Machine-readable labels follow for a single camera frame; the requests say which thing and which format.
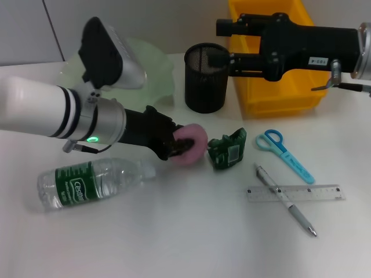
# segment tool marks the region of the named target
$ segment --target green snack package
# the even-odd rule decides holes
[[[242,160],[246,136],[246,130],[241,128],[230,136],[223,135],[221,140],[210,140],[208,152],[215,169],[227,169]]]

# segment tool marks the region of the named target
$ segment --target scissors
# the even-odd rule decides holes
[[[276,134],[279,141],[275,141],[270,134]],[[261,144],[265,141],[269,147]],[[300,164],[299,161],[283,146],[282,134],[274,129],[268,129],[256,137],[256,144],[262,151],[270,151],[280,157],[299,177],[308,184],[314,183],[314,177]]]

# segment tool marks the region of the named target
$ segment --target white tabletop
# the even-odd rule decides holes
[[[116,144],[100,156],[63,153],[63,140],[0,131],[0,277],[350,278],[371,273],[371,99],[333,89],[319,107],[286,119],[243,120],[232,80],[222,110],[197,114],[184,103],[183,55],[175,64],[174,105],[156,105],[178,124],[199,123],[209,138],[248,131],[245,157],[214,172],[162,162],[146,148]],[[63,63],[0,68],[55,83]],[[280,184],[303,184],[255,136],[277,129],[317,184],[340,184],[347,200],[301,202],[308,236],[280,203],[249,203],[260,163]],[[52,214],[37,210],[40,172],[105,156],[149,159],[155,181],[103,202]]]

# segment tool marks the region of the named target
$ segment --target yellow bin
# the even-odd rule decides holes
[[[241,13],[272,15],[287,13],[291,21],[300,25],[313,25],[299,0],[229,0],[234,22]],[[234,53],[259,53],[260,37],[233,35],[229,51]],[[327,90],[312,92],[311,88],[323,86],[328,72],[294,69],[285,73],[279,82],[264,78],[235,77],[236,90],[243,109],[256,117],[297,114],[317,106]]]

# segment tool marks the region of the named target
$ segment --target clear plastic ruler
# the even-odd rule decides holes
[[[246,190],[250,202],[280,202],[278,194],[291,201],[345,200],[339,185],[289,185],[278,187],[251,186]]]

